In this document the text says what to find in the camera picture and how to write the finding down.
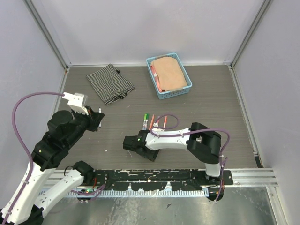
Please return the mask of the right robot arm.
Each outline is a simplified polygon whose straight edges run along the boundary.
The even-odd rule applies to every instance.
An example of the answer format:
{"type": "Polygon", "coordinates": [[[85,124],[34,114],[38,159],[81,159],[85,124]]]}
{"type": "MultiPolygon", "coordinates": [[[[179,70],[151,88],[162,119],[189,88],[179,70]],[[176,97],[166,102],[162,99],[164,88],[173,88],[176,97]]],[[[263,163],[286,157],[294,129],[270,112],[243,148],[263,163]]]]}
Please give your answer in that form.
{"type": "Polygon", "coordinates": [[[216,185],[223,179],[220,163],[221,135],[201,123],[193,122],[190,127],[174,130],[160,126],[157,118],[151,128],[139,131],[136,136],[125,136],[123,149],[132,151],[154,162],[162,149],[189,151],[205,165],[206,179],[216,185]]]}

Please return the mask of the salmon orange pen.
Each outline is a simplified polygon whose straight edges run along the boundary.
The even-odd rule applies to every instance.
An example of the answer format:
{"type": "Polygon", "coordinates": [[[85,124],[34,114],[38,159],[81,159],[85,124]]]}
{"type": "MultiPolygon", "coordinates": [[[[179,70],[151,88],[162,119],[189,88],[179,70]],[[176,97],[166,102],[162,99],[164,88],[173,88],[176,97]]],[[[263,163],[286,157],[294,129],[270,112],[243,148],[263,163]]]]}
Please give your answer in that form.
{"type": "Polygon", "coordinates": [[[149,125],[149,129],[151,129],[152,126],[153,126],[154,118],[155,118],[155,114],[152,115],[152,118],[151,118],[151,121],[150,121],[150,125],[149,125]]]}

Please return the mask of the white pen lime end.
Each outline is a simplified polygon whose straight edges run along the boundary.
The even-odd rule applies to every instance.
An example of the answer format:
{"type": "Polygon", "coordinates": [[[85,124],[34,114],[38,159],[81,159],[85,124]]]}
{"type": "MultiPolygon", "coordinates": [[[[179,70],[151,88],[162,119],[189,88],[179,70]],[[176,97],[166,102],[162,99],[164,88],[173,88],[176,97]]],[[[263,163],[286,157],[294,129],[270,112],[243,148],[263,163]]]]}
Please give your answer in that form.
{"type": "Polygon", "coordinates": [[[145,124],[146,124],[146,119],[144,119],[144,121],[143,121],[142,130],[144,130],[144,129],[145,129],[145,124]]]}

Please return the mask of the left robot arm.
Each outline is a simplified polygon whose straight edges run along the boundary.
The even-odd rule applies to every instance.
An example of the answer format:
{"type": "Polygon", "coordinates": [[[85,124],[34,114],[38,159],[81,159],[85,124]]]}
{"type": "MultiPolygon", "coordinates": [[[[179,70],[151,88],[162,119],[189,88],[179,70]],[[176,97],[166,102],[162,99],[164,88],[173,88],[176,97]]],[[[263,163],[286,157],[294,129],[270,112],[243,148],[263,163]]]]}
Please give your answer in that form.
{"type": "Polygon", "coordinates": [[[104,116],[91,108],[88,108],[87,114],[62,110],[52,116],[47,123],[48,131],[35,145],[22,181],[10,201],[0,210],[0,222],[3,225],[39,225],[66,193],[81,184],[89,186],[93,183],[93,167],[79,161],[62,181],[41,198],[38,197],[69,150],[85,131],[97,131],[104,116]]]}

